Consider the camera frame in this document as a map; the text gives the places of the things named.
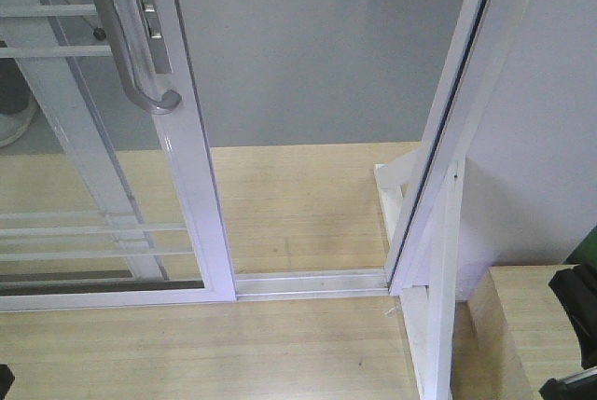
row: door handle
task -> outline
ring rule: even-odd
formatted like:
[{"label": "door handle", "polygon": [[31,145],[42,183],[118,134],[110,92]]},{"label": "door handle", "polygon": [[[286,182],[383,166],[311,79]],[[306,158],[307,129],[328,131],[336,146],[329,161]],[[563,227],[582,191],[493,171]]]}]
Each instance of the door handle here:
[{"label": "door handle", "polygon": [[93,2],[107,34],[125,94],[134,104],[150,114],[171,113],[181,102],[180,94],[175,90],[166,90],[158,97],[151,97],[142,89],[132,56],[131,40],[114,0],[93,0]]}]

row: wooden floor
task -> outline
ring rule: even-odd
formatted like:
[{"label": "wooden floor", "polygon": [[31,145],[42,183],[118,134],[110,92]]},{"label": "wooden floor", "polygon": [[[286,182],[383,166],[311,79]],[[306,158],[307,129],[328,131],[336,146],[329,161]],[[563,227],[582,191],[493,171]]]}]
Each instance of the wooden floor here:
[{"label": "wooden floor", "polygon": [[[373,164],[415,146],[215,149],[237,271],[381,267],[387,243]],[[148,151],[119,157],[146,221],[180,221],[174,188],[164,178],[164,156]],[[6,212],[93,207],[63,156],[2,160]],[[159,244],[184,240],[164,235]],[[66,270],[66,263],[43,269]],[[120,268],[122,262],[108,265]],[[390,297],[10,313],[0,314],[0,333],[0,363],[17,376],[10,400],[418,398],[402,316]],[[479,361],[461,306],[454,399],[491,398]]]},{"label": "wooden floor", "polygon": [[0,314],[10,400],[414,400],[390,297]]},{"label": "wooden floor", "polygon": [[[387,241],[373,176],[376,163],[417,143],[215,148],[215,175],[237,273],[380,268]],[[118,153],[147,222],[182,222],[165,155]],[[0,214],[94,209],[64,155],[1,157]],[[4,227],[47,226],[3,222]],[[158,246],[188,246],[185,232],[153,234]],[[91,244],[83,243],[85,249]],[[95,244],[99,248],[113,244]],[[11,246],[2,252],[41,252]],[[166,269],[185,276],[193,256],[169,256]],[[4,265],[5,273],[125,269],[123,259]]]}]

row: glass panel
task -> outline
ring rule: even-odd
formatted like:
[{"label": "glass panel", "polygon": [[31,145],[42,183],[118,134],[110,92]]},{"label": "glass panel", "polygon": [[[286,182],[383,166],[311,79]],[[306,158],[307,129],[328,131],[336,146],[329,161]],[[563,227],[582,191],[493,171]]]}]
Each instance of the glass panel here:
[{"label": "glass panel", "polygon": [[381,268],[462,0],[180,0],[238,272]]},{"label": "glass panel", "polygon": [[[2,5],[39,1],[90,4]],[[0,37],[12,48],[107,45],[92,15],[4,19]],[[73,283],[74,291],[102,291],[101,283],[135,281],[201,287],[152,117],[125,96],[112,57],[19,65],[0,61],[0,293]],[[119,230],[144,223],[166,230]],[[148,248],[157,248],[156,258],[134,255]]]}]

